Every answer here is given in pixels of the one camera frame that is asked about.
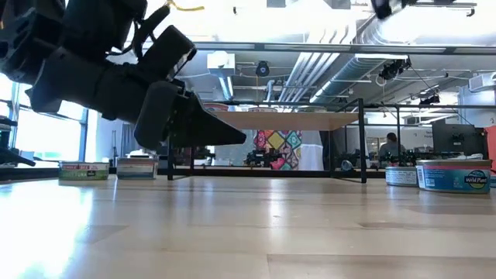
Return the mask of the grey overhead frame bar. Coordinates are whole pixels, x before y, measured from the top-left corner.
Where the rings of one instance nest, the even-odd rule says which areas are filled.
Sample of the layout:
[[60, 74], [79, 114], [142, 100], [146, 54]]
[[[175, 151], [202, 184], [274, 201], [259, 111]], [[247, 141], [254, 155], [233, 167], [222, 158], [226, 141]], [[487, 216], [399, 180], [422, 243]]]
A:
[[412, 46], [367, 44], [197, 42], [198, 50], [233, 50], [292, 53], [385, 53], [407, 55], [496, 55], [496, 46]]

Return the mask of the silver ribbed ventilation duct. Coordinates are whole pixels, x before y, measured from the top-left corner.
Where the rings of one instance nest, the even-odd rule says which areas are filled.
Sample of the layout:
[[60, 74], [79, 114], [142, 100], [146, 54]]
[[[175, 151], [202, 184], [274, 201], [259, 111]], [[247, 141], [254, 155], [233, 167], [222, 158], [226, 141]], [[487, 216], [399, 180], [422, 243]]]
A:
[[[368, 19], [356, 31], [355, 44], [366, 45], [408, 45], [418, 36], [419, 30], [407, 23], [407, 17], [412, 10], [407, 8], [399, 15], [381, 21], [376, 17]], [[336, 95], [342, 95], [349, 88], [366, 77], [371, 71], [399, 55], [389, 53], [342, 53], [338, 56], [347, 58], [346, 63], [339, 62], [331, 65], [334, 71], [318, 91], [310, 98], [311, 103], [329, 103]]]

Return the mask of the black stand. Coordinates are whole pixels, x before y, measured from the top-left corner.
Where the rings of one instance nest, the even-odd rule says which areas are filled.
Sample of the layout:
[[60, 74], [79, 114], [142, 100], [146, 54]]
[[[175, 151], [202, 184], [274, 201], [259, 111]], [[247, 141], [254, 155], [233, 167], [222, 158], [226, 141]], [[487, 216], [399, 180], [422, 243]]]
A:
[[21, 157], [9, 149], [9, 139], [12, 127], [17, 127], [18, 123], [6, 116], [0, 115], [0, 165], [2, 164], [25, 164], [34, 167], [36, 163], [32, 160]]

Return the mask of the colourful patchwork panel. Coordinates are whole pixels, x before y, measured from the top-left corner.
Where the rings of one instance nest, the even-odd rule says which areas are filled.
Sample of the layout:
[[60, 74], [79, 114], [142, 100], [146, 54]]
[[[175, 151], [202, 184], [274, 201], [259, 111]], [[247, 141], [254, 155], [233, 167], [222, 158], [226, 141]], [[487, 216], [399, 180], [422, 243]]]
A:
[[301, 159], [302, 133], [300, 130], [257, 130], [253, 138], [257, 149], [278, 150], [282, 158], [270, 163], [277, 171], [297, 171]]

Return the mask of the white fabric panel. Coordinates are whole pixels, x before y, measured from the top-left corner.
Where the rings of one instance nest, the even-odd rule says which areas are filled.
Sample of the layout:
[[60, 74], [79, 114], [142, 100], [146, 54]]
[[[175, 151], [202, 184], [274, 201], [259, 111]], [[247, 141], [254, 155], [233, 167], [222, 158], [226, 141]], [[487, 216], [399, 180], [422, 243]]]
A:
[[300, 171], [323, 171], [323, 146], [318, 131], [303, 131]]

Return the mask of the dark grey curtain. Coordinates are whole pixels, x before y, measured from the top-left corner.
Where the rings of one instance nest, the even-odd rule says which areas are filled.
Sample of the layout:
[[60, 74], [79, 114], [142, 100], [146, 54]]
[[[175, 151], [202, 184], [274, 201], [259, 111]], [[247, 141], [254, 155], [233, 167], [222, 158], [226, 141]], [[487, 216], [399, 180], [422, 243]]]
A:
[[134, 126], [127, 122], [122, 124], [121, 133], [121, 156], [126, 157], [136, 147], [134, 138]]

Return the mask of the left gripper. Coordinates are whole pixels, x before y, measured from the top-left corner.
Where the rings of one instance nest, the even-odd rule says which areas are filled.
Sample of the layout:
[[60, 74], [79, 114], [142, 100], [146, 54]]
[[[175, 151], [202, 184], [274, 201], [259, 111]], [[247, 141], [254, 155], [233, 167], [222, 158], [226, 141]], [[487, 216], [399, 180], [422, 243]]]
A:
[[151, 150], [165, 141], [176, 147], [245, 142], [246, 134], [205, 110], [196, 93], [155, 81], [156, 70], [149, 64], [91, 61], [60, 47], [28, 80], [29, 98], [36, 112], [57, 112], [68, 101], [109, 120], [136, 122], [137, 143]]

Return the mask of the blue Wild Planet can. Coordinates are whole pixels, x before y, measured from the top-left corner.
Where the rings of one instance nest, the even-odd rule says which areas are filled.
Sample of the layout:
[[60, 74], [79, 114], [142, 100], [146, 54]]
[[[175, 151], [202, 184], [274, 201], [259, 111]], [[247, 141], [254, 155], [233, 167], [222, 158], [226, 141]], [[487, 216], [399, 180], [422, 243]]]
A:
[[425, 191], [488, 194], [490, 160], [418, 160], [418, 186]]

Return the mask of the can with white label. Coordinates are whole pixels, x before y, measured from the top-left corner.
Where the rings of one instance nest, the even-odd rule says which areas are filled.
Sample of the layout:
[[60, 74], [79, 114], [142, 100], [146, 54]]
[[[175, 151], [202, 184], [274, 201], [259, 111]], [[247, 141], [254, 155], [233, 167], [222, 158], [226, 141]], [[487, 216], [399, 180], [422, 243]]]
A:
[[419, 186], [415, 167], [386, 167], [385, 181], [388, 186], [410, 188]]

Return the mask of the black computer monitor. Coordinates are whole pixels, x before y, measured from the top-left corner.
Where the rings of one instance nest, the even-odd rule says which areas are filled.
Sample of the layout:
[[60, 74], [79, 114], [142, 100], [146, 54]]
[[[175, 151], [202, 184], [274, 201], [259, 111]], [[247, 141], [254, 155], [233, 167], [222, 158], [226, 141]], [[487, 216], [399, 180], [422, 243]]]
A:
[[485, 154], [486, 138], [482, 128], [464, 124], [434, 123], [433, 149], [436, 153]]

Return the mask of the white ceiling fixture box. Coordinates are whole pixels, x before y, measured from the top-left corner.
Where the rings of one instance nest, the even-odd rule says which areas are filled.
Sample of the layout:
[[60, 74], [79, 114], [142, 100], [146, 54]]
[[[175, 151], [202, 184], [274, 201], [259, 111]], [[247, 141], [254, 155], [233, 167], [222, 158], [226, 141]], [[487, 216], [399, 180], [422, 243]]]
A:
[[236, 67], [236, 55], [224, 50], [214, 51], [207, 55], [207, 68], [209, 70], [234, 70]]

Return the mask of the person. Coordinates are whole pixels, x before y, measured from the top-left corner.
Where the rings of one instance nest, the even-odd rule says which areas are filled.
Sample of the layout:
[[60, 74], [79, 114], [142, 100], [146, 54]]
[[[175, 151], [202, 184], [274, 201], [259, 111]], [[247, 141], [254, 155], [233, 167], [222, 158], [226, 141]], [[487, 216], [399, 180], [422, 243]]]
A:
[[385, 157], [388, 153], [397, 156], [399, 153], [405, 152], [403, 145], [398, 146], [398, 138], [395, 133], [388, 133], [386, 139], [386, 143], [382, 144], [379, 149], [379, 157]]

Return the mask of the white wall unit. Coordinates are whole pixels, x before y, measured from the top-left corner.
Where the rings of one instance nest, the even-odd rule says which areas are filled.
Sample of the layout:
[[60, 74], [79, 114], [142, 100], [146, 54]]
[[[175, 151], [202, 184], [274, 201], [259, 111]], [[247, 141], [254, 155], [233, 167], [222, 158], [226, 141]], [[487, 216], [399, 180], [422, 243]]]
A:
[[496, 72], [484, 73], [472, 77], [468, 81], [471, 92], [488, 91], [496, 88]]

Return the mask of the large bright window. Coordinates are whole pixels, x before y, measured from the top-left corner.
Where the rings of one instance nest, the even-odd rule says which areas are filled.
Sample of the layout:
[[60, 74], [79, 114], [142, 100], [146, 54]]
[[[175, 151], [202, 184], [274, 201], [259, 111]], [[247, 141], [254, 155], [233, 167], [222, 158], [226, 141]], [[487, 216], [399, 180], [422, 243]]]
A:
[[0, 116], [16, 122], [8, 146], [48, 161], [79, 161], [85, 158], [88, 110], [63, 101], [56, 113], [32, 110], [28, 84], [10, 81], [0, 74]]

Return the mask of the black background robot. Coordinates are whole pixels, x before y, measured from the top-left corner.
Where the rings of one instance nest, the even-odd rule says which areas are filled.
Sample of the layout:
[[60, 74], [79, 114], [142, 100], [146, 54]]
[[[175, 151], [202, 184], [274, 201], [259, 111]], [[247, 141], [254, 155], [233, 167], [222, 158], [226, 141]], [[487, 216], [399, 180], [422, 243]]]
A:
[[270, 148], [269, 150], [255, 149], [246, 155], [244, 165], [248, 167], [269, 167], [272, 168], [272, 163], [281, 157], [278, 150]]

